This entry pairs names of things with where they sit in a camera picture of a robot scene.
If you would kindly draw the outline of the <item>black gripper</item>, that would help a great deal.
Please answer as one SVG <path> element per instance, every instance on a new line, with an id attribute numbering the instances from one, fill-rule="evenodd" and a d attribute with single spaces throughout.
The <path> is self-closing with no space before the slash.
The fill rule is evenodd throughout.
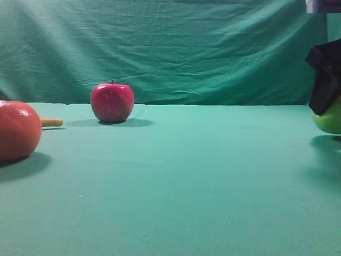
<path id="1" fill-rule="evenodd" d="M 323 115 L 340 96 L 340 39 L 314 45 L 305 60 L 317 69 L 309 107 Z"/>

